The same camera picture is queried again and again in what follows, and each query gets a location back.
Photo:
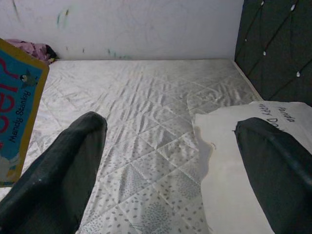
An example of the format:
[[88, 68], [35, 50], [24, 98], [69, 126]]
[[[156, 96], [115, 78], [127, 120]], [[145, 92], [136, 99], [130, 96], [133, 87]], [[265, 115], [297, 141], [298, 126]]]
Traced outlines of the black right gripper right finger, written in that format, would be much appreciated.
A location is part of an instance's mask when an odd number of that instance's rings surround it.
[[274, 234], [312, 234], [312, 154], [292, 135], [260, 118], [239, 121], [234, 133]]

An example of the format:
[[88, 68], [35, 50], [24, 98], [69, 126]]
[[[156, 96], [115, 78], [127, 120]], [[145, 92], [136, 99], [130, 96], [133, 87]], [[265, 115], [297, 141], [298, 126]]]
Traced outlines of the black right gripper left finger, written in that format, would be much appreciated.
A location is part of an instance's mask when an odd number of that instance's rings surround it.
[[95, 112], [62, 131], [0, 201], [0, 234], [76, 234], [106, 133], [106, 119]]

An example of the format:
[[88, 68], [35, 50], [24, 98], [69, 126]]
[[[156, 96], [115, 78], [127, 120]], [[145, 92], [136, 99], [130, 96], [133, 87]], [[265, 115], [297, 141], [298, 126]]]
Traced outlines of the white quilted mattress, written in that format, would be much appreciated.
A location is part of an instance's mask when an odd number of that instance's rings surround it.
[[24, 169], [81, 115], [107, 121], [104, 151], [74, 234], [212, 234], [200, 193], [196, 114], [260, 101], [226, 59], [57, 61]]

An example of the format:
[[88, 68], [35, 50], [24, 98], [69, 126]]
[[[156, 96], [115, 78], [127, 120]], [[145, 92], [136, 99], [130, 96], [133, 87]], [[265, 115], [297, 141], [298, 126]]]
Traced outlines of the dark tufted headboard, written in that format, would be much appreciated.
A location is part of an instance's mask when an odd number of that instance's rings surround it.
[[244, 0], [234, 60], [264, 100], [312, 107], [312, 0]]

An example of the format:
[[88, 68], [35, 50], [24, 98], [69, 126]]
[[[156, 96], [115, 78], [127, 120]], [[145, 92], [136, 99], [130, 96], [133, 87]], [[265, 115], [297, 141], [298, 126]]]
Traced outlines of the pink cartoon mouse blanket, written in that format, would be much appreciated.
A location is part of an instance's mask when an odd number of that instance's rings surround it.
[[55, 51], [47, 44], [32, 43], [18, 39], [6, 39], [5, 41], [48, 65], [58, 59]]

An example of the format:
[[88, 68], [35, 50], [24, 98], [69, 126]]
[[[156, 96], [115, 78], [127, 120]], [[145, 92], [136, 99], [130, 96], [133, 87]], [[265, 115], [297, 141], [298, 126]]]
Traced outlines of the blue yellow children's book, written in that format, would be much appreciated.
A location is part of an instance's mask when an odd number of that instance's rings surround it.
[[0, 39], [0, 188], [23, 169], [49, 65]]

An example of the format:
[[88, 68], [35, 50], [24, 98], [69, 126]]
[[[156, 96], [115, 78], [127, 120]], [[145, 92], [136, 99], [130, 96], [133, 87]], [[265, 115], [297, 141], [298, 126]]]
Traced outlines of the white pillow with tree print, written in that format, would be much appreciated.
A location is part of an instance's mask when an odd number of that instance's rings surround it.
[[289, 133], [312, 154], [312, 107], [305, 103], [254, 101], [197, 114], [201, 194], [213, 234], [274, 234], [249, 182], [234, 133], [239, 121], [252, 117]]

